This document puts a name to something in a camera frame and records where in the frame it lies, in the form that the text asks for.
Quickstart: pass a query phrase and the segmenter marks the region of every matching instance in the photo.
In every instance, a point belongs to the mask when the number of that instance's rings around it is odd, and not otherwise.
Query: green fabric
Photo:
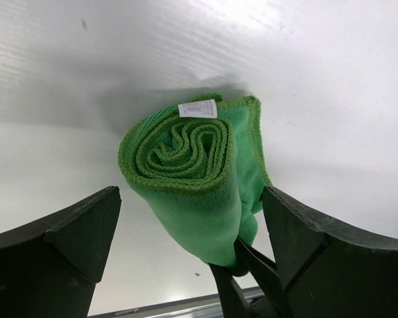
[[[203,261],[241,272],[233,243],[252,244],[254,213],[270,179],[265,171],[254,96],[215,99],[217,119],[180,118],[177,105],[141,121],[123,139],[119,167],[170,236]]]

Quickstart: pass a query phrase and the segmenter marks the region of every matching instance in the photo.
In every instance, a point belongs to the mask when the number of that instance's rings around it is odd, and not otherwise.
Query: white wall
[[[134,123],[208,88],[261,98],[276,186],[398,237],[398,0],[0,0],[0,232],[120,186],[91,313],[216,291],[116,160]]]

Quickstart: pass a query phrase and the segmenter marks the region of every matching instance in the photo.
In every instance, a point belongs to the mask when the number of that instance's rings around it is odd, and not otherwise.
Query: rolled towel
[[[119,167],[128,184],[150,205],[169,235],[207,263],[245,271],[233,243],[239,235],[252,244],[254,213],[265,170],[254,96],[223,101],[207,93],[188,102],[214,99],[218,118],[180,117],[177,105],[135,125],[123,139]]]

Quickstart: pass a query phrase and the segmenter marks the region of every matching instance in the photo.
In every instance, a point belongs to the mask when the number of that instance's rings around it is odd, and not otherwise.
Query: white label
[[[180,104],[180,117],[217,118],[217,104],[213,99]]]

